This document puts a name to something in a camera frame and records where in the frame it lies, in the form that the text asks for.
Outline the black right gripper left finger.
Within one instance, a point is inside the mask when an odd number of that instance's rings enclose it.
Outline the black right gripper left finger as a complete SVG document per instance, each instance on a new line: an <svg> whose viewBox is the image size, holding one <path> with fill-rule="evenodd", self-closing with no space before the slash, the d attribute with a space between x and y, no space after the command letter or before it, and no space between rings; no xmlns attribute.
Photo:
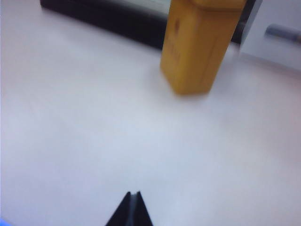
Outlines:
<svg viewBox="0 0 301 226"><path fill-rule="evenodd" d="M133 226L135 208L136 194L131 194L130 192L127 192L106 225Z"/></svg>

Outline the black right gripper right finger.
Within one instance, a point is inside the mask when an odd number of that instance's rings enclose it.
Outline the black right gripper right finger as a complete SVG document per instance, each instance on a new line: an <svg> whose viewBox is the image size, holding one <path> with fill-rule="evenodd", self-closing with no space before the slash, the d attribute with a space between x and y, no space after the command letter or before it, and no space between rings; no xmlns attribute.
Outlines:
<svg viewBox="0 0 301 226"><path fill-rule="evenodd" d="M136 194L135 226L153 226L141 192L137 192Z"/></svg>

